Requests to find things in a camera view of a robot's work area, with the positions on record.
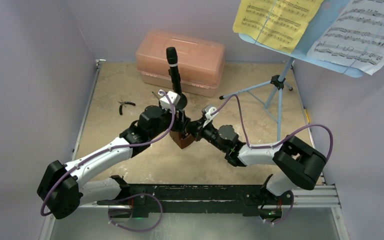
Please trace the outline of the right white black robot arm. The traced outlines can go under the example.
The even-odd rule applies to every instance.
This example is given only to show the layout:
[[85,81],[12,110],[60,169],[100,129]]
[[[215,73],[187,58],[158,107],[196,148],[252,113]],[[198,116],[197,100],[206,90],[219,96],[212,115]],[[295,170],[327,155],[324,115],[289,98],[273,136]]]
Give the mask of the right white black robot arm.
[[280,172],[268,177],[260,191],[268,204],[295,188],[313,190],[332,153],[329,150],[327,155],[322,154],[297,137],[297,131],[274,143],[247,145],[240,141],[232,125],[216,128],[200,119],[189,123],[186,130],[197,142],[204,139],[224,153],[225,160],[234,167],[278,166]]

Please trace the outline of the brown wooden metronome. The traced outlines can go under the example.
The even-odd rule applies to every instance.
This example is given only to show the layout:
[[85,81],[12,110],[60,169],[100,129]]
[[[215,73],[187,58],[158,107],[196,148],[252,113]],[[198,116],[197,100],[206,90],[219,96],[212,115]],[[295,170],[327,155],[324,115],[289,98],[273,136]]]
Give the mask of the brown wooden metronome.
[[187,132],[170,131],[169,135],[180,149],[188,147],[195,141],[194,136]]

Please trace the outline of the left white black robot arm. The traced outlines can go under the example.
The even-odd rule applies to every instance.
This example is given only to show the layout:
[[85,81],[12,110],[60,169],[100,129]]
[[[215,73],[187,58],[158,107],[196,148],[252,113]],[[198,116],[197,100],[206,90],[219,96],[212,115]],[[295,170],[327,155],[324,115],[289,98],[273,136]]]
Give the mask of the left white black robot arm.
[[183,109],[164,109],[150,105],[104,147],[77,160],[61,163],[51,162],[37,188],[42,199],[40,214],[54,215],[63,219],[76,210],[86,197],[81,188],[98,174],[120,162],[129,160],[151,144],[158,142],[169,132],[184,132],[191,118]]

